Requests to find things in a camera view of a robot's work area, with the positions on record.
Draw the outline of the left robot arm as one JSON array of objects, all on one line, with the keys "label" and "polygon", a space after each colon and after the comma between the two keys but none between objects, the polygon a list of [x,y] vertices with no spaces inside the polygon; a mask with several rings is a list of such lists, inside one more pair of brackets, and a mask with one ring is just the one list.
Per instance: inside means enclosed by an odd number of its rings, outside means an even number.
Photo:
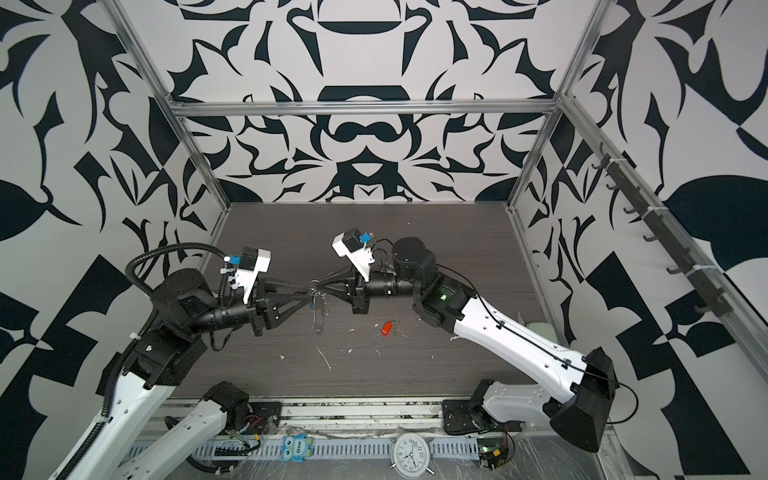
[{"label": "left robot arm", "polygon": [[249,397],[222,381],[137,459],[126,457],[156,411],[212,348],[207,335],[242,326],[261,334],[310,302],[309,288],[257,275],[237,273],[223,298],[194,269],[179,270],[150,290],[150,318],[119,357],[100,412],[53,478],[162,479],[208,439],[242,429]]}]

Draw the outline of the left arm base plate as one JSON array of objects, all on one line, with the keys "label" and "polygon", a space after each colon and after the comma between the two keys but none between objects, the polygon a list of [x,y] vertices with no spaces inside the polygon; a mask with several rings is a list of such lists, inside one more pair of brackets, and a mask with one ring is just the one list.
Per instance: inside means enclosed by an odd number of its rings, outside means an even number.
[{"label": "left arm base plate", "polygon": [[271,434],[281,424],[282,407],[279,401],[249,402],[239,432],[245,435]]}]

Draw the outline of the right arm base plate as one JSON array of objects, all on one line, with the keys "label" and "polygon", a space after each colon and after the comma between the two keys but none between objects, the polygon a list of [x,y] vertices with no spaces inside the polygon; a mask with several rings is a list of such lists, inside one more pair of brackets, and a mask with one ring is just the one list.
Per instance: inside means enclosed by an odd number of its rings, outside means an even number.
[{"label": "right arm base plate", "polygon": [[441,411],[442,429],[449,436],[481,434],[492,428],[482,409],[470,400],[443,400]]}]

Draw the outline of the red capped key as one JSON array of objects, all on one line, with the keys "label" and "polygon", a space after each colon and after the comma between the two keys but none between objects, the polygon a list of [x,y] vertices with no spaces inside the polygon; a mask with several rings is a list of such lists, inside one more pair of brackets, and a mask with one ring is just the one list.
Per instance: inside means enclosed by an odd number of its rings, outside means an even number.
[{"label": "red capped key", "polygon": [[392,329],[393,329],[393,326],[394,326],[394,324],[391,321],[385,322],[383,327],[382,327],[382,329],[381,329],[381,331],[380,331],[380,335],[382,337],[389,336],[391,331],[392,331]]}]

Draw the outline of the keyring with chain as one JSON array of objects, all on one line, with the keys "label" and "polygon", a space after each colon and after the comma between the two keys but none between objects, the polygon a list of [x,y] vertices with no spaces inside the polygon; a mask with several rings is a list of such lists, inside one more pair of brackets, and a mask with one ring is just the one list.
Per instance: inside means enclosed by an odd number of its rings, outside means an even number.
[{"label": "keyring with chain", "polygon": [[310,309],[313,313],[313,330],[317,335],[324,331],[325,319],[328,315],[326,293],[322,291],[318,280],[310,282]]}]

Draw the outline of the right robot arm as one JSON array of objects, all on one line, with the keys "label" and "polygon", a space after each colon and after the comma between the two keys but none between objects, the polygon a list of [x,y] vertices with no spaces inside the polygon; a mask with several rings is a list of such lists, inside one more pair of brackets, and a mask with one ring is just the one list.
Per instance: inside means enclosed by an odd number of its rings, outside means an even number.
[{"label": "right robot arm", "polygon": [[571,445],[599,451],[623,385],[602,348],[584,354],[509,318],[468,279],[439,265],[417,237],[395,241],[390,263],[381,268],[368,236],[358,231],[338,235],[332,247],[351,266],[314,281],[315,291],[349,303],[356,314],[367,313],[374,297],[409,296],[421,321],[485,348],[536,382],[540,393],[527,399],[509,394],[501,382],[481,382],[469,405],[485,428],[545,420]]}]

